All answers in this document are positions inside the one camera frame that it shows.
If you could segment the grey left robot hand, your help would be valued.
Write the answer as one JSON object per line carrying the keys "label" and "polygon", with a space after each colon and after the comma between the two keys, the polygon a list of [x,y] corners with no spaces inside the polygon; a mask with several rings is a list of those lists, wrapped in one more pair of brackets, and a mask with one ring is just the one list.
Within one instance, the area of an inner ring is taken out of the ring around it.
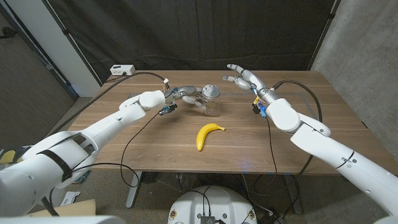
{"label": "grey left robot hand", "polygon": [[171,93],[171,102],[175,103],[176,100],[183,100],[204,110],[206,106],[198,101],[201,96],[202,88],[195,86],[176,87]]}

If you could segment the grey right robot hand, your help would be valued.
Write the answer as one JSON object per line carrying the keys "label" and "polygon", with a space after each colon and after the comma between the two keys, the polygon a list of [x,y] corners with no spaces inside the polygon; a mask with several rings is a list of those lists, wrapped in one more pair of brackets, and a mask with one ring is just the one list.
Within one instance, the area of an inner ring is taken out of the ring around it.
{"label": "grey right robot hand", "polygon": [[227,64],[227,67],[230,70],[234,70],[238,76],[223,76],[223,80],[232,82],[243,90],[251,90],[262,101],[265,101],[268,104],[279,99],[274,91],[268,88],[266,84],[251,71],[235,64]]}

